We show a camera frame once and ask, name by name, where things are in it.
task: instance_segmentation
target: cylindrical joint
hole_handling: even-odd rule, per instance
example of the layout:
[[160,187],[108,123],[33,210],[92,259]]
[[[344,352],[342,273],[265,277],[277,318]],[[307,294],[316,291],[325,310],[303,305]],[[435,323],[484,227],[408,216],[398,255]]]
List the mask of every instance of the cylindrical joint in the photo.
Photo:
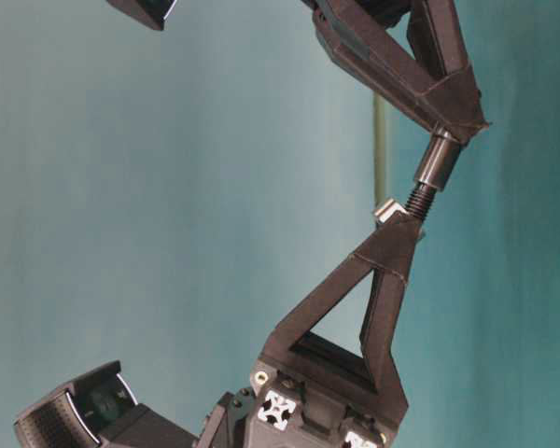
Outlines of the cylindrical joint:
[[462,145],[448,131],[439,129],[431,136],[426,153],[414,175],[414,180],[443,191],[455,168],[461,149]]

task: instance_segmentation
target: teal backdrop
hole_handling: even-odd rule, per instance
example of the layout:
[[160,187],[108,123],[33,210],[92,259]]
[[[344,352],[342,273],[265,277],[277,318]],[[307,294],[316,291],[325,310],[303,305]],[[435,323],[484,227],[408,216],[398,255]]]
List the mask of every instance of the teal backdrop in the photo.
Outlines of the teal backdrop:
[[[396,446],[560,446],[560,1],[457,5],[494,124],[418,248]],[[405,201],[427,134],[385,119]],[[0,2],[0,446],[18,411],[118,358],[199,431],[371,231],[373,184],[371,93],[297,0],[179,0],[163,34],[103,1]],[[363,289],[320,329],[353,350]]]

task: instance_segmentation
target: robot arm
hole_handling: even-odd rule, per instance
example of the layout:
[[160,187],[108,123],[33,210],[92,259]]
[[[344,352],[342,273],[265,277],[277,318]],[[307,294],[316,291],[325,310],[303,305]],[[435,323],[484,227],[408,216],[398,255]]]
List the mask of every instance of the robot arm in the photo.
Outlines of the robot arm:
[[[175,0],[107,0],[163,30]],[[302,0],[320,43],[350,73],[431,132],[403,207],[375,212],[377,230],[274,329],[250,374],[226,393],[200,437],[138,404],[113,363],[83,375],[22,413],[25,448],[383,448],[408,402],[391,355],[421,227],[463,146],[487,126],[454,0]],[[409,14],[413,56],[387,32]],[[311,332],[348,292],[373,276],[356,356]]]

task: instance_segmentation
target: triangular bracket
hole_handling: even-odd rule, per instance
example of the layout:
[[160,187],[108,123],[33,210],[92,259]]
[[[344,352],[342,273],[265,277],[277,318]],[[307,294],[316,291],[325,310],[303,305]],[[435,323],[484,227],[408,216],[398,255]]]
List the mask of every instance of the triangular bracket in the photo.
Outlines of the triangular bracket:
[[[487,127],[460,30],[454,0],[316,0],[317,37],[342,69],[386,98],[428,131],[443,127],[466,145]],[[396,15],[385,20],[381,12]],[[408,38],[414,57],[386,27],[410,9]]]
[[[392,216],[276,326],[260,360],[314,381],[398,427],[408,403],[390,348],[420,225],[401,212]],[[311,329],[370,273],[359,357]]]

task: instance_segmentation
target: threaded rod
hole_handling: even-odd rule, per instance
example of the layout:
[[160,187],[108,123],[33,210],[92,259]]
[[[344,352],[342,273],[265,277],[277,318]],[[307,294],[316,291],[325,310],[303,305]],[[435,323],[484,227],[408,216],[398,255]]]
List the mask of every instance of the threaded rod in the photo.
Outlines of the threaded rod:
[[412,216],[423,222],[426,220],[427,212],[429,212],[435,196],[436,189],[419,182],[409,196],[409,201],[404,208]]

